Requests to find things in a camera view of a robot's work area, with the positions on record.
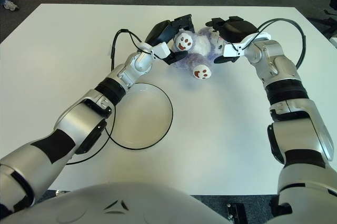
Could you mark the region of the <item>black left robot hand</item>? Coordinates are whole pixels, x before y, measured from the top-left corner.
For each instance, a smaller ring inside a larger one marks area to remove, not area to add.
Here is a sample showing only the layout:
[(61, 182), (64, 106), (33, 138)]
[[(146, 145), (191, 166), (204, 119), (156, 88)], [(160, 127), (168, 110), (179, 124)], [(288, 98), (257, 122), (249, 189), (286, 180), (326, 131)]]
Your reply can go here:
[(168, 65), (178, 62), (185, 58), (188, 53), (173, 52), (169, 49), (168, 43), (181, 29), (194, 32), (191, 14), (178, 17), (173, 21), (165, 20), (156, 24), (145, 39), (145, 43), (152, 47), (156, 57), (165, 61)]

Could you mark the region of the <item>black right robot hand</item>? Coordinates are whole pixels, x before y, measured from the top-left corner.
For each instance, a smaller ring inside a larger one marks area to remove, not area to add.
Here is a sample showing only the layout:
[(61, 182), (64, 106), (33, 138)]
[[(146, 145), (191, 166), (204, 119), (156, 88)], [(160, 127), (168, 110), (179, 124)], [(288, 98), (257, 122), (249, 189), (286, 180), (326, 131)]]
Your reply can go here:
[(212, 18), (206, 22), (207, 27), (213, 28), (218, 32), (221, 38), (220, 45), (221, 52), (214, 59), (213, 63), (222, 64), (227, 62), (235, 62), (240, 56), (243, 55), (242, 41), (249, 35), (258, 32), (258, 29), (248, 21), (238, 17), (231, 16), (227, 20), (221, 18)]

